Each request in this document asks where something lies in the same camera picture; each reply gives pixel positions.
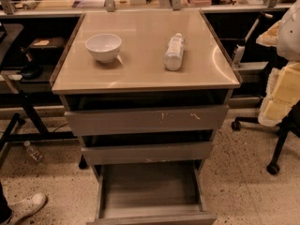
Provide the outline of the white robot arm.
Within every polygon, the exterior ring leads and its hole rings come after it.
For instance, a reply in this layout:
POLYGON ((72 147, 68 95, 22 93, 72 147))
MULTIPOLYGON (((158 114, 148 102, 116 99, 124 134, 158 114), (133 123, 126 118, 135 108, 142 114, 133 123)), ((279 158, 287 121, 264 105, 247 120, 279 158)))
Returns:
POLYGON ((290 61, 300 61, 300 0, 296 0, 279 23, 277 54, 290 61))

